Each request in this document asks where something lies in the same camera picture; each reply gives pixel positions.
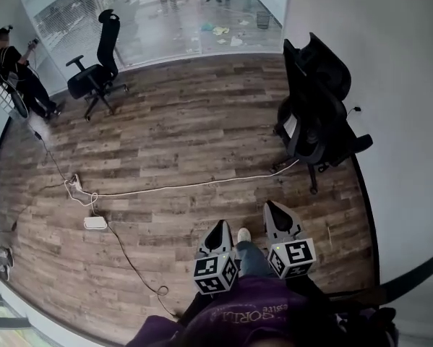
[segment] debris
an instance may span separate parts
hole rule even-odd
[[[240,39],[240,38],[238,38],[236,36],[232,36],[231,46],[240,46],[243,43],[244,42],[242,41],[242,39]]]
[[[200,28],[201,31],[213,31],[213,28],[215,26],[213,26],[211,23],[205,23],[202,28]]]
[[[215,27],[215,28],[213,28],[213,34],[215,34],[217,36],[221,36],[224,33],[229,33],[228,27]]]

